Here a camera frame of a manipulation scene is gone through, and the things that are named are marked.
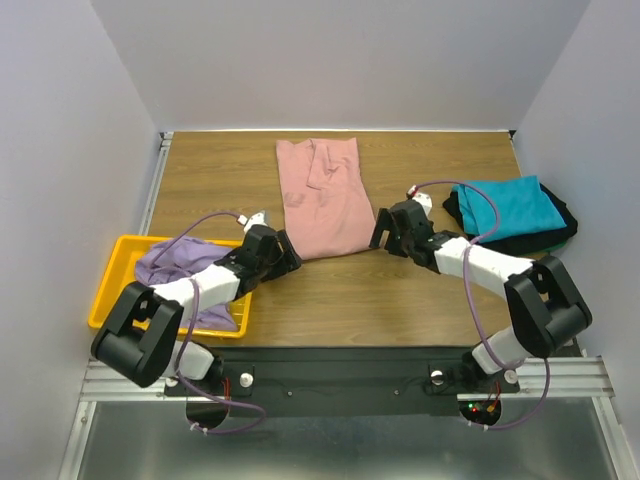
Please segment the black folded t-shirt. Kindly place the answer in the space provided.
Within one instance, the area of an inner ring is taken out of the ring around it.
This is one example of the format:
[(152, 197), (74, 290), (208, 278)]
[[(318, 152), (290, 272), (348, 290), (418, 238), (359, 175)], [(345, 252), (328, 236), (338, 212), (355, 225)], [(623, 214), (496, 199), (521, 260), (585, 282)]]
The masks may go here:
[[(569, 211), (566, 203), (552, 193), (544, 184), (540, 184), (542, 190), (549, 196), (565, 220), (566, 227), (541, 233), (513, 236), (495, 241), (486, 241), (484, 239), (481, 241), (482, 246), (507, 255), (525, 256), (540, 253), (543, 249), (565, 242), (577, 233), (578, 222)], [(442, 206), (463, 230), (462, 214), (459, 211), (458, 197), (455, 193), (452, 193), (452, 189), (449, 197), (442, 203)], [(463, 232), (470, 239), (477, 237), (466, 233), (464, 230)]]

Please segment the green folded t-shirt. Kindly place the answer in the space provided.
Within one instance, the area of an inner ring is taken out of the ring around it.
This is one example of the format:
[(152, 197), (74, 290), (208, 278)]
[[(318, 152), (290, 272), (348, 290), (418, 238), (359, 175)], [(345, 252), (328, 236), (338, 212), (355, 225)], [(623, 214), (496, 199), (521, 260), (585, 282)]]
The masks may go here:
[(569, 244), (569, 241), (567, 240), (565, 242), (559, 243), (559, 244), (554, 245), (552, 247), (548, 247), (546, 249), (543, 249), (543, 250), (541, 250), (541, 252), (546, 253), (546, 254), (553, 254), (554, 252), (565, 248), (568, 244)]

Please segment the yellow plastic tray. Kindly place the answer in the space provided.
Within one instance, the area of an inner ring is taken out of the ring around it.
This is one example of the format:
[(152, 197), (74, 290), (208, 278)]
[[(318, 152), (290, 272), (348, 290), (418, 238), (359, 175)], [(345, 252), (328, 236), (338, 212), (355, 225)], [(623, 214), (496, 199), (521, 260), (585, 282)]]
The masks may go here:
[[(168, 237), (122, 235), (118, 238), (106, 266), (102, 281), (91, 307), (87, 324), (97, 331), (101, 328), (111, 308), (121, 291), (135, 280), (134, 267), (136, 262), (146, 254), (151, 247)], [(236, 325), (234, 331), (216, 330), (213, 327), (197, 327), (193, 335), (197, 339), (240, 339), (246, 335), (250, 323), (252, 294), (232, 302), (228, 311)]]

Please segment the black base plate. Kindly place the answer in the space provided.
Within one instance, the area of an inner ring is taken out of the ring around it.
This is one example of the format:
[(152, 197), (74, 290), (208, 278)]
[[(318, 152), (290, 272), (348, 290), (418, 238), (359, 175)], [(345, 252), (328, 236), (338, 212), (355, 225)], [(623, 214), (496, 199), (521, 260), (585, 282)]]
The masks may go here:
[(483, 399), (501, 373), (471, 365), (465, 347), (218, 347), (213, 370), (197, 382), (211, 394), (230, 382), (234, 401), (256, 404), (268, 417), (456, 416), (458, 396)]

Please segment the pink graphic t-shirt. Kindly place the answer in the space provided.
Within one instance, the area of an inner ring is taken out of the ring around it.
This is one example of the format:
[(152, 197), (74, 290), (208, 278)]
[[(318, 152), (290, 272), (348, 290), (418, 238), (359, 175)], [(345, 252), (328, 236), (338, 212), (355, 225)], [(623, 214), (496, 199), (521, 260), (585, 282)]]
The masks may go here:
[(367, 250), (375, 217), (361, 178), (357, 140), (279, 140), (276, 157), (285, 230), (301, 259)]

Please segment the teal folded t-shirt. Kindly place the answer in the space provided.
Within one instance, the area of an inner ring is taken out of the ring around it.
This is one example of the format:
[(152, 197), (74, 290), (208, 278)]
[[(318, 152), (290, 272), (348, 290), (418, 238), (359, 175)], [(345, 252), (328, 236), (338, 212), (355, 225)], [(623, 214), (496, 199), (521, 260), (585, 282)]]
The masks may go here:
[[(536, 176), (504, 182), (472, 181), (495, 204), (500, 215), (499, 227), (486, 241), (541, 233), (566, 227), (566, 222)], [(463, 230), (471, 235), (485, 235), (495, 226), (495, 212), (489, 202), (466, 185), (454, 185), (458, 197)]]

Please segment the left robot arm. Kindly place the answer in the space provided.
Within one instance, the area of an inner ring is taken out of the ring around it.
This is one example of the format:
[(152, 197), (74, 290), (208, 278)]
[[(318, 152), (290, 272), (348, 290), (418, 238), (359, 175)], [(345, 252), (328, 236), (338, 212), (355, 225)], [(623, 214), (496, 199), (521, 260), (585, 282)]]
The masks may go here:
[(159, 286), (128, 284), (94, 337), (91, 355), (148, 387), (175, 363), (185, 316), (227, 305), (300, 266), (284, 230), (253, 225), (239, 247), (188, 278)]

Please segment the lavender t-shirt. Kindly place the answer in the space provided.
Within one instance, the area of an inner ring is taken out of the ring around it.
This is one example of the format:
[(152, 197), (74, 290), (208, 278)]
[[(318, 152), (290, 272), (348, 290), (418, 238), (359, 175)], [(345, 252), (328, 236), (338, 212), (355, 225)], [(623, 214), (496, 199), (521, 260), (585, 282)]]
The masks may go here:
[[(194, 275), (231, 251), (230, 247), (185, 236), (159, 258), (170, 243), (155, 243), (135, 264), (135, 280), (147, 285), (160, 285)], [(195, 328), (206, 331), (237, 332), (230, 305), (217, 305), (198, 313)]]

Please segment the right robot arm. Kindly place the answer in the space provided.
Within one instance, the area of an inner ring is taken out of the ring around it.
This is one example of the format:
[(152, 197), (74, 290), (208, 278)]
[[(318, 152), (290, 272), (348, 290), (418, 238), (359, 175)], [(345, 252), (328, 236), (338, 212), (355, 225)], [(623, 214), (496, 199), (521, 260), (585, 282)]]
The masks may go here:
[(502, 254), (450, 232), (437, 232), (427, 203), (418, 197), (382, 208), (370, 245), (409, 258), (436, 274), (462, 279), (469, 290), (478, 285), (501, 297), (511, 324), (479, 343), (461, 363), (439, 374), (474, 388), (526, 359), (547, 359), (593, 322), (593, 316), (564, 264), (547, 255), (539, 260)]

